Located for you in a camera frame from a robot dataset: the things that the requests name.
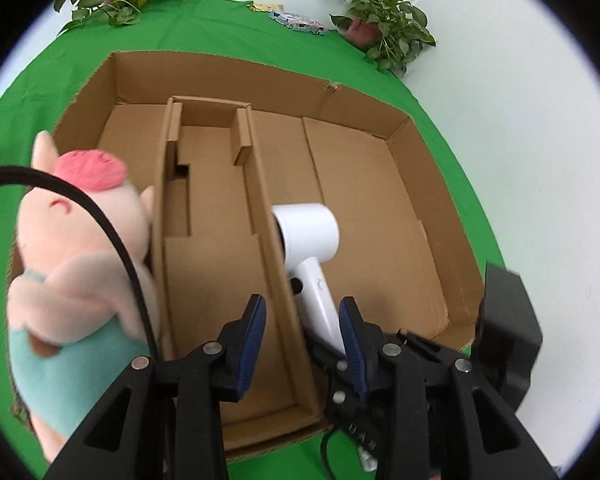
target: green tablecloth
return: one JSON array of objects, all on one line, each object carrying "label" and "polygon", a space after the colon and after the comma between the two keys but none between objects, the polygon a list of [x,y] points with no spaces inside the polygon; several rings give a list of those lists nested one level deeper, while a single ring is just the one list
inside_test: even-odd
[{"label": "green tablecloth", "polygon": [[[94,69],[115,50],[179,50],[236,57],[339,82],[408,113],[436,159],[478,265],[502,262],[474,190],[448,145],[409,90],[390,73],[379,73],[336,32],[324,37],[292,32],[243,2],[167,0],[147,4],[142,22],[112,29],[94,23],[64,34],[45,49],[0,99],[0,164],[29,164],[36,133],[53,129],[62,111]],[[4,336],[6,273],[22,190],[0,189],[0,426],[39,476],[46,463],[35,438],[10,414],[12,395]],[[234,479],[322,479],[319,437],[230,465]],[[330,443],[339,479],[369,478],[354,446],[340,435]]]}]

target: cardboard insert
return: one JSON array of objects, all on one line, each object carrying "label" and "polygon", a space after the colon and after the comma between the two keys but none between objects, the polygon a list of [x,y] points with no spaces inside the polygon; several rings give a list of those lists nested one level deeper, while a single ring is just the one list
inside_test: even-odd
[{"label": "cardboard insert", "polygon": [[167,114],[153,249],[174,356],[215,339],[241,316],[251,294],[263,295],[267,324],[253,383],[240,403],[221,406],[225,449],[310,426],[320,411],[310,376],[302,376],[310,368],[253,142],[251,107],[175,97]]}]

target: blue gripper pad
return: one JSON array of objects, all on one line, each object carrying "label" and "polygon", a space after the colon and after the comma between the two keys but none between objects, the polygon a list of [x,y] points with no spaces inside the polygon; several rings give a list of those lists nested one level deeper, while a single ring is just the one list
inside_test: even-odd
[{"label": "blue gripper pad", "polygon": [[356,332],[355,323],[349,311],[347,298],[340,302],[338,318],[340,320],[340,333],[347,354],[347,370],[351,376],[351,383],[353,389],[360,396],[360,400],[365,402],[369,394],[369,386],[366,382],[366,359]]},{"label": "blue gripper pad", "polygon": [[242,319],[248,325],[244,332],[244,341],[240,353],[234,357],[237,360],[235,368],[235,389],[241,399],[251,386],[253,372],[260,352],[260,345],[264,336],[264,327],[267,322],[267,304],[262,296],[255,300],[255,306],[250,319]]}]

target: plush toy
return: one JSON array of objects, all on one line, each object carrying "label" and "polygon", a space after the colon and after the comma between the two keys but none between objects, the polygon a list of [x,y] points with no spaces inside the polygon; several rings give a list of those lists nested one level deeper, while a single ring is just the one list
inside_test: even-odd
[{"label": "plush toy", "polygon": [[[157,336],[155,285],[142,264],[153,188],[138,196],[110,153],[59,156],[46,132],[36,137],[31,165],[79,187],[104,211],[135,263]],[[24,272],[8,293],[11,372],[52,462],[118,374],[149,351],[122,262],[83,208],[32,189],[20,203],[16,242]]]}]

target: plush toy ear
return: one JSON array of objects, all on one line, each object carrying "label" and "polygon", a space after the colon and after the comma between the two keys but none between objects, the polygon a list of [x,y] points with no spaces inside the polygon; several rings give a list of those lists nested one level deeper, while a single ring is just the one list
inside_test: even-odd
[{"label": "plush toy ear", "polygon": [[151,220],[154,217],[154,186],[149,186],[140,194],[140,202]]},{"label": "plush toy ear", "polygon": [[36,140],[33,143],[31,167],[34,170],[53,173],[58,157],[58,149],[51,135],[44,131],[37,134]]}]

